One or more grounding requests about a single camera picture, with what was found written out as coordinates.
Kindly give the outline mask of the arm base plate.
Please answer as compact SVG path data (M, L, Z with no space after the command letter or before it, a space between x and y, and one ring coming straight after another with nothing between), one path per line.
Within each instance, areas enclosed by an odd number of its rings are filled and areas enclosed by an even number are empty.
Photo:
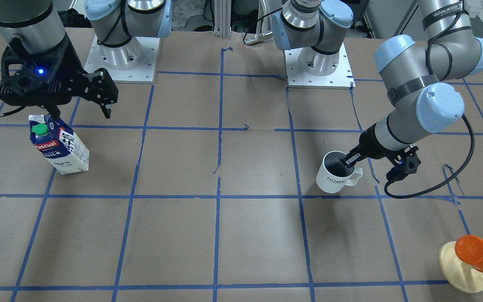
M154 83L160 38L133 37L118 48L101 46L96 41L94 37L84 64L88 73L105 68L116 83Z
M312 48L285 50L284 63L289 88L354 89L356 84L344 44L332 55Z

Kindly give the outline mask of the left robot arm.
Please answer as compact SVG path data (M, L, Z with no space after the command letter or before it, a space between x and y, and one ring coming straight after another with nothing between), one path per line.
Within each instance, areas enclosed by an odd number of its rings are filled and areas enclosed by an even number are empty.
M393 163L387 179L402 180L420 164L414 143L462 118L462 96L446 81L483 70L483 39L474 36L463 0L420 0L418 6L427 46L400 35L374 52L394 110L365 130L349 153L324 159L330 173L347 177L357 162L385 157ZM306 48L303 65L311 74L316 59L338 54L351 23L351 9L339 0L288 0L271 16L276 46Z

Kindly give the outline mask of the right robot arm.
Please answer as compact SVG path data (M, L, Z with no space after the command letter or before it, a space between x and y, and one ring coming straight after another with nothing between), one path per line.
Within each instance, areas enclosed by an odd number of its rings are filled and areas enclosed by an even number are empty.
M111 72L146 63L138 39L165 38L172 26L170 0L87 0L85 9L102 62L93 71L83 68L51 0L0 0L6 42L0 100L15 107L0 117L40 107L59 118L59 106L80 97L98 104L109 119L119 94Z

